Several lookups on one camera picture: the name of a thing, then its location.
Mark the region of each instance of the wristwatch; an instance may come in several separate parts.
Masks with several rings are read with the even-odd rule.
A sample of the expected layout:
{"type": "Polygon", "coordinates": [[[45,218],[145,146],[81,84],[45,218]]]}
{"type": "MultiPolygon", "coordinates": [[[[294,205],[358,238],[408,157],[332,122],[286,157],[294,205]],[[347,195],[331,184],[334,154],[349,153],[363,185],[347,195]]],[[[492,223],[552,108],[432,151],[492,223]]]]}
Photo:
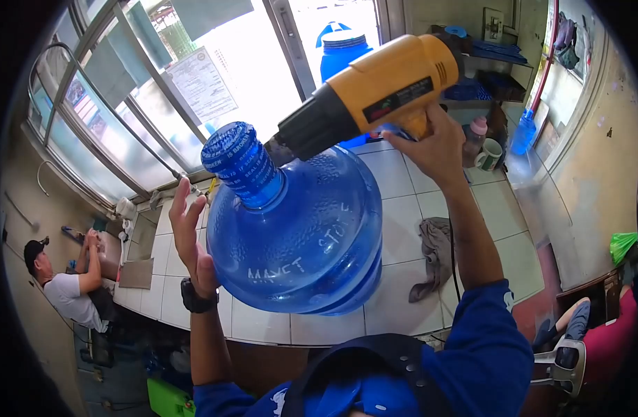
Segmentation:
{"type": "Polygon", "coordinates": [[[180,283],[182,293],[182,303],[185,308],[192,313],[205,313],[217,306],[219,303],[219,288],[215,291],[215,295],[210,298],[202,298],[196,294],[196,288],[194,288],[189,278],[182,279],[180,283]]]}

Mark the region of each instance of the poster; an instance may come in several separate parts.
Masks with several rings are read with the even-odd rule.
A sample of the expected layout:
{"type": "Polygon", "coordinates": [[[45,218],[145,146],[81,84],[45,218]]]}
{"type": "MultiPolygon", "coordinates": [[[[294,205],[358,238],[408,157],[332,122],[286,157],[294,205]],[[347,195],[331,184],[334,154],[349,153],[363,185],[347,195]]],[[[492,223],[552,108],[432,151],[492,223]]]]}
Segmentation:
{"type": "Polygon", "coordinates": [[[201,123],[237,109],[205,47],[172,65],[167,73],[201,123]]]}

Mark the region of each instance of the hand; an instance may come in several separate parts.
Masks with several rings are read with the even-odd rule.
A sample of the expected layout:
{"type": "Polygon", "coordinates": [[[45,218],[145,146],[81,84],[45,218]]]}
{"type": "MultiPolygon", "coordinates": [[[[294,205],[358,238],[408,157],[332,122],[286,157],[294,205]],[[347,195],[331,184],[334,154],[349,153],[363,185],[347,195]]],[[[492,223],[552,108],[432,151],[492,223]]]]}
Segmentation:
{"type": "Polygon", "coordinates": [[[168,216],[171,219],[175,237],[175,248],[180,260],[189,270],[196,294],[199,297],[208,298],[213,296],[216,288],[219,288],[219,282],[215,275],[212,257],[205,253],[203,246],[196,240],[196,223],[207,201],[205,196],[199,196],[185,214],[187,196],[189,196],[189,179],[183,178],[177,186],[168,216]]]}
{"type": "Polygon", "coordinates": [[[87,247],[98,246],[99,243],[100,238],[98,237],[98,232],[94,229],[89,229],[87,235],[84,237],[84,245],[87,247]]]}
{"type": "Polygon", "coordinates": [[[465,134],[457,121],[453,120],[436,102],[426,108],[431,124],[431,135],[418,142],[408,141],[389,131],[381,132],[384,139],[397,150],[407,155],[416,166],[437,186],[446,191],[453,185],[464,182],[462,172],[462,145],[465,134]]]}

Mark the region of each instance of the heat gun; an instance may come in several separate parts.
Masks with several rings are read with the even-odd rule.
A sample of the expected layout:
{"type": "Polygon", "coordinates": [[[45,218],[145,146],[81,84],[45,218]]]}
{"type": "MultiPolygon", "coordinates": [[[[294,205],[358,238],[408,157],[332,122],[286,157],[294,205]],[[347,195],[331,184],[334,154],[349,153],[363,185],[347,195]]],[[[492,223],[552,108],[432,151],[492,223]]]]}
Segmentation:
{"type": "Polygon", "coordinates": [[[278,124],[271,140],[306,161],[342,141],[393,123],[427,134],[425,106],[463,74],[462,55],[443,35],[403,35],[351,62],[278,124]]]}

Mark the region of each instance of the white mug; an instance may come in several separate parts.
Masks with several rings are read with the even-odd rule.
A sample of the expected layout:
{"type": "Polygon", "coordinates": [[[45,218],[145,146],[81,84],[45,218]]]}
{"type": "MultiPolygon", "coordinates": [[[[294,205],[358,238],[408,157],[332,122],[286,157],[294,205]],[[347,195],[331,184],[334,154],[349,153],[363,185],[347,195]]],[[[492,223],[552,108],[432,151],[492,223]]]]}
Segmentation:
{"type": "Polygon", "coordinates": [[[492,171],[500,157],[502,157],[502,146],[497,143],[497,140],[486,138],[483,151],[474,159],[474,166],[483,171],[492,171]]]}

